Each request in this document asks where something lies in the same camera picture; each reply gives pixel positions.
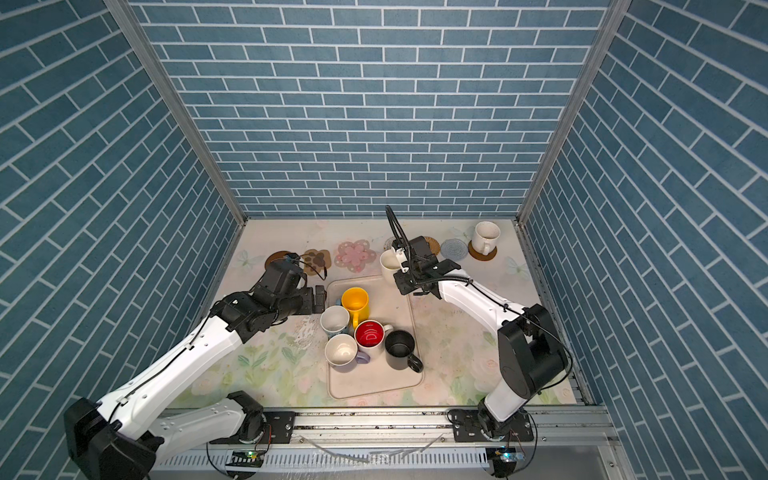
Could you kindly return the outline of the woven rattan round coaster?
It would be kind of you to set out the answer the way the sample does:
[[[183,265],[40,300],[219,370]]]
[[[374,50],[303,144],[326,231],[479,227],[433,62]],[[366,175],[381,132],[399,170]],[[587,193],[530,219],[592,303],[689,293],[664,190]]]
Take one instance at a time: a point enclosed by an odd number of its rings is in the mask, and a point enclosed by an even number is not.
[[[440,251],[441,251],[441,246],[440,246],[439,242],[436,239],[434,239],[432,237],[429,237],[429,236],[425,236],[424,239],[426,240],[426,242],[427,242],[427,244],[429,246],[430,252],[433,255],[439,255]]]

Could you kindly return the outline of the light blue mug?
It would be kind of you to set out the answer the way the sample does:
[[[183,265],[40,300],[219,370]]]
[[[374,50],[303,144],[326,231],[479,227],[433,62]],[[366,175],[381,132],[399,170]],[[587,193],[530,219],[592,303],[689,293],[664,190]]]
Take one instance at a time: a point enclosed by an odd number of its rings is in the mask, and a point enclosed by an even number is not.
[[[331,339],[349,333],[350,314],[343,306],[332,305],[321,314],[319,323],[328,339]]]

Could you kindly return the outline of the light blue round coaster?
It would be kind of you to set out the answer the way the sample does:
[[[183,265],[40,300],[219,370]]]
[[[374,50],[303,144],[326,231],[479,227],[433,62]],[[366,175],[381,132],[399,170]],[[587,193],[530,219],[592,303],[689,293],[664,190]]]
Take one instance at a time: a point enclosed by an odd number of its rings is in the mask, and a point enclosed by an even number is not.
[[[467,244],[458,238],[445,240],[440,247],[442,256],[454,262],[459,262],[468,256]]]

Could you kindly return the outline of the cork paw print coaster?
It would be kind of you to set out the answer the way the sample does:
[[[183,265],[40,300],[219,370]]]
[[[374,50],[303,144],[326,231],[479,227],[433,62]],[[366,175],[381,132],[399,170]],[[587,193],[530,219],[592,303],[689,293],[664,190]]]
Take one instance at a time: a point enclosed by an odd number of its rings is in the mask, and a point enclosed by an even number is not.
[[[328,269],[332,266],[331,255],[328,250],[308,249],[301,255],[303,271],[308,276],[325,278]]]

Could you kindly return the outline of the yellow mug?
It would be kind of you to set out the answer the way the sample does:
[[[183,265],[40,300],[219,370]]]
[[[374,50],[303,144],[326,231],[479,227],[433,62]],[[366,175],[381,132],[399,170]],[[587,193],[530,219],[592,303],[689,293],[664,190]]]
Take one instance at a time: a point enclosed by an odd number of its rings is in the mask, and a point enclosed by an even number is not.
[[[341,305],[348,311],[352,329],[366,321],[370,315],[370,299],[366,290],[360,287],[347,289],[341,296]]]

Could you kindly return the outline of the pink flower coaster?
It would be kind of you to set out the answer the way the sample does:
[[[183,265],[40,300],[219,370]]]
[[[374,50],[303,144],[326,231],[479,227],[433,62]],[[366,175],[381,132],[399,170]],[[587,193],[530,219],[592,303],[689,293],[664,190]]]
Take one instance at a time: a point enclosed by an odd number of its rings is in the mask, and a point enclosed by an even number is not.
[[[378,260],[379,254],[370,247],[367,240],[345,241],[338,245],[334,254],[334,265],[353,273],[361,273],[368,265]]]

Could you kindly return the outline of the white speckled mug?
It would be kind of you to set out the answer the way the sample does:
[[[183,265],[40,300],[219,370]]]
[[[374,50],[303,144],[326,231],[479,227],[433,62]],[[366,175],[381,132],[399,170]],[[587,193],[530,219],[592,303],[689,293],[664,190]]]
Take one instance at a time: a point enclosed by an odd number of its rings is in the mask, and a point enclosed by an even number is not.
[[[497,247],[500,236],[501,229],[497,224],[481,221],[474,228],[471,242],[478,252],[488,254],[494,247]]]

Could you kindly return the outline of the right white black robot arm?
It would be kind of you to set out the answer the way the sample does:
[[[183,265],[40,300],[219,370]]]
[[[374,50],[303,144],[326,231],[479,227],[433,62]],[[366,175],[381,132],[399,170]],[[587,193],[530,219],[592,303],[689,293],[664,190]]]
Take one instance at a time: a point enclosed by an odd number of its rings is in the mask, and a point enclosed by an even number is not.
[[[396,236],[391,252],[400,264],[394,280],[401,294],[433,295],[497,336],[501,380],[480,401],[478,422],[489,439],[506,436],[518,411],[572,368],[572,356],[550,313],[539,304],[514,303],[485,288],[458,263],[438,260],[422,236]]]

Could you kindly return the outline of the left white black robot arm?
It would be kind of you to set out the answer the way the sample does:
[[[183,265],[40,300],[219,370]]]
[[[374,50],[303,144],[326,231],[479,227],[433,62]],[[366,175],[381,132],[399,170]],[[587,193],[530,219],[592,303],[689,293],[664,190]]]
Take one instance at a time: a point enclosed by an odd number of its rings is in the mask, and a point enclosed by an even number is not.
[[[187,337],[98,401],[81,398],[63,415],[70,458],[89,479],[145,479],[153,466],[212,440],[260,441],[263,406],[243,391],[168,418],[168,405],[218,360],[293,316],[320,314],[327,294],[311,286],[294,253],[271,262],[248,290],[216,301]]]

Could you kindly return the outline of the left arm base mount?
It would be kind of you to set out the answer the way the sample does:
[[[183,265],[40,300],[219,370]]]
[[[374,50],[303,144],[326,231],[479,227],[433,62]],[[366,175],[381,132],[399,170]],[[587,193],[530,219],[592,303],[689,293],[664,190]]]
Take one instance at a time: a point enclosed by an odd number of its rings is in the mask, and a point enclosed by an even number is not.
[[[287,445],[291,442],[297,413],[295,411],[266,411],[261,436],[250,444]]]

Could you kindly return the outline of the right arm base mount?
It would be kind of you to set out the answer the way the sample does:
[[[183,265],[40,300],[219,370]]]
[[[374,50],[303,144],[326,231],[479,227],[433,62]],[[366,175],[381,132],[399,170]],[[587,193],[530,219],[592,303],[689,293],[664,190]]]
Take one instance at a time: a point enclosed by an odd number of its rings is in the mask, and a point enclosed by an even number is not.
[[[446,412],[446,419],[452,427],[454,441],[459,443],[530,442],[535,437],[525,411],[499,421],[484,408],[452,408]]]

